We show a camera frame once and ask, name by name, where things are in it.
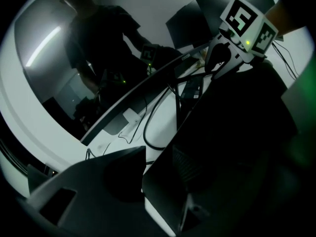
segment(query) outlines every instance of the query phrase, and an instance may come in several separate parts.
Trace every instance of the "white desk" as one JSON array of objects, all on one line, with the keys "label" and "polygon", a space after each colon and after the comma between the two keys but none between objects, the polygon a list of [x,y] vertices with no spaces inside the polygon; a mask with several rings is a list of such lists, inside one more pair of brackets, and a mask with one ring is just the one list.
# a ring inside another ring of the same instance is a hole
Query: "white desk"
[{"label": "white desk", "polygon": [[[181,77],[188,75],[189,73],[196,70],[196,66],[193,65],[190,67]],[[203,73],[204,68],[197,70],[196,73]],[[211,82],[211,76],[204,78],[204,87],[203,92],[206,91]],[[186,82],[181,83],[179,85],[179,93],[181,94],[184,90]],[[158,158],[162,151],[154,150],[148,147],[143,139],[143,131],[145,124],[149,118],[150,112],[153,109],[154,104],[159,99],[162,93],[156,97],[154,101],[148,104],[148,110],[146,116],[144,117],[142,123],[140,124],[137,133],[131,144],[128,144],[124,139],[118,138],[118,135],[110,135],[109,133],[101,130],[101,132],[93,139],[93,141],[89,144],[89,148],[96,156],[101,156],[105,151],[106,147],[111,143],[106,150],[105,154],[110,154],[116,151],[124,150],[127,148],[133,148],[138,146],[146,146],[146,160],[153,161]],[[139,116],[142,117],[145,113],[143,110]],[[131,140],[131,136],[134,134],[136,126],[134,129],[126,136],[128,141]],[[172,140],[174,135],[176,134],[176,96],[169,91],[161,103],[156,108],[155,114],[153,115],[148,128],[146,137],[148,141],[157,146],[157,147],[165,147]]]}]

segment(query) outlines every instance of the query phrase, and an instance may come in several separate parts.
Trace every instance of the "monitor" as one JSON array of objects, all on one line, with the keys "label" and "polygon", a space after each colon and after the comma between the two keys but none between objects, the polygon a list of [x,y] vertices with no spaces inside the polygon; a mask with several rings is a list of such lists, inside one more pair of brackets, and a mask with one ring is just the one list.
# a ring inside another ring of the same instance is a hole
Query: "monitor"
[{"label": "monitor", "polygon": [[176,49],[188,45],[197,47],[212,39],[207,21],[195,0],[181,8],[166,25]]},{"label": "monitor", "polygon": [[89,143],[102,129],[109,132],[111,135],[117,134],[121,131],[128,124],[127,120],[123,116],[123,113],[128,108],[131,108],[136,113],[140,113],[146,107],[144,98],[148,104],[152,102],[164,89],[167,88],[168,79],[171,77],[171,79],[178,78],[181,74],[183,74],[197,61],[191,56],[208,46],[209,43],[206,43],[182,54],[131,89],[114,105],[112,105],[97,120],[97,122],[95,122],[95,124],[81,139],[81,142],[86,146],[89,145]]},{"label": "monitor", "polygon": [[[213,36],[219,33],[219,26],[223,22],[220,16],[231,0],[196,0],[201,8]],[[266,13],[273,5],[274,0],[246,0],[262,13]]]}]

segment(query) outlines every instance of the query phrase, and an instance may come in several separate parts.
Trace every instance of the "desk surface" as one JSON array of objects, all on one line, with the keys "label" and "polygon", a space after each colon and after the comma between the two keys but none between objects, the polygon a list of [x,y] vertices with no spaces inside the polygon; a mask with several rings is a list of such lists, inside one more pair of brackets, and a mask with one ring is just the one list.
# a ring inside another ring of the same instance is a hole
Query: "desk surface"
[{"label": "desk surface", "polygon": [[[182,76],[186,76],[189,73],[196,70],[196,66],[193,65],[190,67]],[[204,68],[201,68],[196,71],[196,73],[203,73]],[[204,87],[203,91],[205,92],[211,82],[211,76],[204,78]],[[179,85],[179,93],[181,94],[185,87],[185,82]],[[134,140],[131,144],[128,144],[124,139],[118,138],[118,135],[110,135],[109,133],[101,130],[101,132],[93,139],[93,141],[89,144],[89,148],[96,156],[101,156],[107,146],[107,150],[105,154],[110,154],[119,150],[137,147],[137,146],[146,146],[146,158],[147,161],[153,161],[158,158],[161,154],[161,151],[154,150],[148,147],[143,139],[143,131],[146,124],[146,121],[149,118],[150,112],[159,99],[161,95],[159,95],[153,102],[148,105],[148,110],[146,116],[144,117],[142,123],[140,124],[137,133],[135,134]],[[139,116],[143,116],[145,110],[143,110]],[[134,134],[136,127],[126,136],[126,139],[130,141],[131,136]],[[152,117],[151,122],[147,128],[147,139],[153,145],[158,147],[165,147],[171,141],[173,136],[176,134],[176,97],[175,95],[169,91],[165,98],[162,100],[161,104],[157,107],[155,114]]]}]

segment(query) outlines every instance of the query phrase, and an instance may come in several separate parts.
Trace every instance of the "person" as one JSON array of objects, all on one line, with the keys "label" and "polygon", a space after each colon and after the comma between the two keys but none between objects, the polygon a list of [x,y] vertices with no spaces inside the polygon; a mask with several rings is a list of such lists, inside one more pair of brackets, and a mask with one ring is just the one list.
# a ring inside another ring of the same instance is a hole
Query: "person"
[{"label": "person", "polygon": [[147,65],[132,54],[123,40],[123,35],[127,36],[140,52],[144,44],[150,43],[139,34],[140,25],[130,14],[120,6],[98,6],[93,0],[61,2],[76,12],[65,43],[67,56],[94,94],[100,89],[105,70],[119,72],[128,88],[146,78]]}]

